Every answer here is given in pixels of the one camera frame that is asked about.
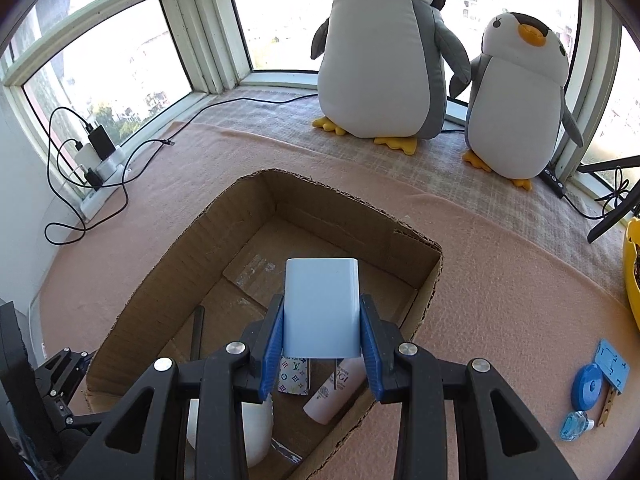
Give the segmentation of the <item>patterned lighter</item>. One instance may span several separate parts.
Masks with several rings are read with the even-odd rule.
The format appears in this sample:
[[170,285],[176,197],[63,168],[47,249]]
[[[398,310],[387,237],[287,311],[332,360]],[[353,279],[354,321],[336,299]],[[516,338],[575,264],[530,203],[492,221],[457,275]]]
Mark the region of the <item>patterned lighter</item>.
[[310,389],[310,363],[303,358],[280,359],[278,391],[293,396],[308,396]]

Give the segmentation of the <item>black cylinder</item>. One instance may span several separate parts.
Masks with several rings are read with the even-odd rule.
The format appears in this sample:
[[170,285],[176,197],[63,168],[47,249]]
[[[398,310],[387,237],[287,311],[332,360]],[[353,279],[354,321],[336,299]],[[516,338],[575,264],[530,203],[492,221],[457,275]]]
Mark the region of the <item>black cylinder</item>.
[[205,318],[205,308],[200,304],[193,311],[192,338],[190,345],[190,360],[201,359],[202,336]]

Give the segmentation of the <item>white lotion bottle grey cap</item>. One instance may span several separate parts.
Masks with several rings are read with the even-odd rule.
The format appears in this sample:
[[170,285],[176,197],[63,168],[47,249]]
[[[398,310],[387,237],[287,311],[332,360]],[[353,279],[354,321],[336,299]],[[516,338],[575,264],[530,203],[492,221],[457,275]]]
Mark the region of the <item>white lotion bottle grey cap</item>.
[[352,398],[367,378],[363,357],[344,359],[303,406],[304,413],[314,422],[327,425]]

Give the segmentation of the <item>white wall charger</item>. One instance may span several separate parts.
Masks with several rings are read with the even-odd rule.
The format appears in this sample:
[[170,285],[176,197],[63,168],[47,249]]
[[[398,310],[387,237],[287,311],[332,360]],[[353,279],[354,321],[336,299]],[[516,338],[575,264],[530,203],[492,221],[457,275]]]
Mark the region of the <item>white wall charger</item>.
[[291,258],[285,266],[283,353],[332,361],[360,356],[359,266],[354,258]]

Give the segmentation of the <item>clear blue small bottle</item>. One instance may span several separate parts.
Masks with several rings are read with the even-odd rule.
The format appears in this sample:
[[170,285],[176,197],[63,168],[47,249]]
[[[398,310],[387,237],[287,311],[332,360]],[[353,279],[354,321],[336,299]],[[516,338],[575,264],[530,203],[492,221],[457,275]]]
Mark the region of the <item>clear blue small bottle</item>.
[[560,439],[570,442],[580,438],[585,432],[593,430],[596,422],[586,411],[574,411],[566,415],[560,429]]

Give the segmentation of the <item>blue round tape measure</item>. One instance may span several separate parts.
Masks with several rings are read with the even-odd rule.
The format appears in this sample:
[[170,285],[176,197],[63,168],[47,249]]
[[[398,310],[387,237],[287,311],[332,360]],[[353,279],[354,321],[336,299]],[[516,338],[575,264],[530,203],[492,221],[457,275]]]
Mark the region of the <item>blue round tape measure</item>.
[[570,402],[575,411],[591,410],[600,398],[603,373],[596,363],[589,363],[578,370],[570,389]]

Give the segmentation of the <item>wooden clothespin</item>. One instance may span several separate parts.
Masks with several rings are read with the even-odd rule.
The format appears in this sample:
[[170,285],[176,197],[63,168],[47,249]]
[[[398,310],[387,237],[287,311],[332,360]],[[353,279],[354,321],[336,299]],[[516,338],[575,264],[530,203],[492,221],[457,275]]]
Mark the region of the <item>wooden clothespin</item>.
[[616,390],[616,388],[612,385],[609,385],[608,393],[606,394],[605,401],[602,406],[602,411],[598,419],[598,423],[597,423],[598,428],[602,428],[606,426],[606,423],[608,422],[608,418],[611,415],[611,411],[617,396],[618,396],[618,391]]

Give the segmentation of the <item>white egg-shaped device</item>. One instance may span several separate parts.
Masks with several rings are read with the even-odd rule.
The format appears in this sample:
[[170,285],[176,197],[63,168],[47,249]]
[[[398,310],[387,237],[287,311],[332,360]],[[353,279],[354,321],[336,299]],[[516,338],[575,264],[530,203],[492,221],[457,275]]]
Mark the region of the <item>white egg-shaped device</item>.
[[[189,406],[186,440],[196,450],[196,430],[198,430],[198,399],[192,399]],[[243,436],[248,468],[253,468],[267,456],[273,430],[272,396],[262,404],[242,403]]]

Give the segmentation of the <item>brown cardboard box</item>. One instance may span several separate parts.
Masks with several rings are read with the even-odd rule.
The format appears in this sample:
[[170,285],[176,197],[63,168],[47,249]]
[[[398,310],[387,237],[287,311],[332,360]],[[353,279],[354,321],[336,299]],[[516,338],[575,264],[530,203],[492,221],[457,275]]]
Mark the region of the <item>brown cardboard box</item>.
[[194,311],[211,354],[263,318],[292,283],[302,304],[337,323],[332,294],[356,268],[378,315],[412,338],[442,268],[440,247],[384,211],[277,169],[222,191],[132,294],[89,367],[90,408],[111,408],[160,356],[186,362]]

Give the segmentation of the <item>blue plastic card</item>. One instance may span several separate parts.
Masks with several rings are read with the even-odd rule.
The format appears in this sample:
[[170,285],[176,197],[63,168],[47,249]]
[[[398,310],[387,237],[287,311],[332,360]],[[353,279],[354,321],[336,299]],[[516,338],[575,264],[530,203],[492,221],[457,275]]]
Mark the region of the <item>blue plastic card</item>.
[[622,394],[630,372],[630,366],[606,339],[600,339],[593,363],[600,368],[604,378],[618,394]]

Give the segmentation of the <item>black inline remote control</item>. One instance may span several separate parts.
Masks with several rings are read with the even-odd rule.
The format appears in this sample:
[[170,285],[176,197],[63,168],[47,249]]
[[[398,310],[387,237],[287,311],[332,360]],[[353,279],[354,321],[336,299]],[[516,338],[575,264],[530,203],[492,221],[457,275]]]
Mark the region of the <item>black inline remote control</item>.
[[562,200],[562,198],[566,195],[566,188],[565,185],[556,177],[554,172],[549,167],[546,167],[541,171],[539,177],[540,180],[544,182],[544,184],[547,185],[548,188],[550,188],[553,194],[559,200]]

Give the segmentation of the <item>white power strip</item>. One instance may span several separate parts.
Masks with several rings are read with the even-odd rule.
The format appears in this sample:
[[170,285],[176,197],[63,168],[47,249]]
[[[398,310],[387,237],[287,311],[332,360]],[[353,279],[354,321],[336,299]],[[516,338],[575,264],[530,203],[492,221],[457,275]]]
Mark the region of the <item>white power strip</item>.
[[85,172],[91,171],[100,180],[99,184],[90,185],[91,191],[80,204],[80,211],[87,221],[96,216],[107,199],[116,191],[119,183],[122,182],[122,176],[125,172],[124,163],[125,152],[117,145],[115,153],[111,154],[107,160],[102,160],[102,164],[96,170],[85,170],[79,166]]

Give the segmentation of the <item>white charger on strip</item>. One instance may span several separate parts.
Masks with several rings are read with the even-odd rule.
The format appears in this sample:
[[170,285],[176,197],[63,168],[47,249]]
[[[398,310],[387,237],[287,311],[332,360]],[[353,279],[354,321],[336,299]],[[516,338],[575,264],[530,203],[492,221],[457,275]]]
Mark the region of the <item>white charger on strip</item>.
[[102,159],[100,159],[100,156],[91,143],[84,144],[82,148],[77,151],[74,155],[74,161],[85,170],[96,170],[96,168],[102,164]]

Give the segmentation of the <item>yellow fruit bowl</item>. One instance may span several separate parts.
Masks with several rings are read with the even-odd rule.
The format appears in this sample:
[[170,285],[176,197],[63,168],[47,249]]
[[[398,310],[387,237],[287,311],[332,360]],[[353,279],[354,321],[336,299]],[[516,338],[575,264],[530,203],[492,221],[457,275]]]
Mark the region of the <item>yellow fruit bowl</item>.
[[638,327],[640,327],[639,234],[639,219],[631,218],[627,224],[623,242],[623,271],[629,305]]

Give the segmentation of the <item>black power adapter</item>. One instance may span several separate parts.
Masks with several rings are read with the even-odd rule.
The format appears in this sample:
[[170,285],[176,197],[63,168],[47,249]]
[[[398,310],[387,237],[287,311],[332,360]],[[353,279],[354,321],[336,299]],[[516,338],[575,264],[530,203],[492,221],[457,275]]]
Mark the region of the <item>black power adapter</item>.
[[91,129],[88,132],[88,139],[101,160],[107,160],[116,151],[114,142],[102,125]]

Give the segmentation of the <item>small plush penguin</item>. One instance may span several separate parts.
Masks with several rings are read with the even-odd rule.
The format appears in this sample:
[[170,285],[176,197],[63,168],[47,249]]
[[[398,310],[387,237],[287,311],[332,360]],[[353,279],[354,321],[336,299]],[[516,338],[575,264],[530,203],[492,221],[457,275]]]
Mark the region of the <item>small plush penguin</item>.
[[495,16],[471,62],[471,81],[450,84],[452,96],[471,90],[462,160],[531,190],[561,130],[584,144],[566,104],[569,68],[564,44],[543,21],[520,12]]

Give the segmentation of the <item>black tripod stand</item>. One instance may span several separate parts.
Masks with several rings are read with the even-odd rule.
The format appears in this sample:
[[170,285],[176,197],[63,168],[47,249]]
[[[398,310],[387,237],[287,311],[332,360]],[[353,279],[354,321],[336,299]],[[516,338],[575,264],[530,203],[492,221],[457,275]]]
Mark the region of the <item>black tripod stand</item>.
[[[616,174],[621,174],[624,169],[639,168],[639,155],[623,157],[619,159],[606,160],[605,162],[594,162],[593,164],[580,165],[578,171],[582,174],[592,174],[593,172],[602,171],[615,171]],[[623,200],[616,204],[612,210],[607,212],[601,219],[601,221],[590,230],[587,235],[589,243],[593,243],[606,231],[616,225],[617,222],[622,220],[626,214],[632,212],[635,216],[639,213],[639,186],[636,184],[625,195]]]

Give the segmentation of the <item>large plush penguin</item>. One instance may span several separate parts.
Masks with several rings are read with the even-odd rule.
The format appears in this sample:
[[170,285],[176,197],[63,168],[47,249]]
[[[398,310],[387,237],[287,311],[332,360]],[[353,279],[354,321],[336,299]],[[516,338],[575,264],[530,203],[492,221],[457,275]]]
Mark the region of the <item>large plush penguin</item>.
[[413,155],[442,131],[452,90],[471,80],[469,55],[445,24],[446,0],[332,0],[311,40],[318,58],[314,128]]

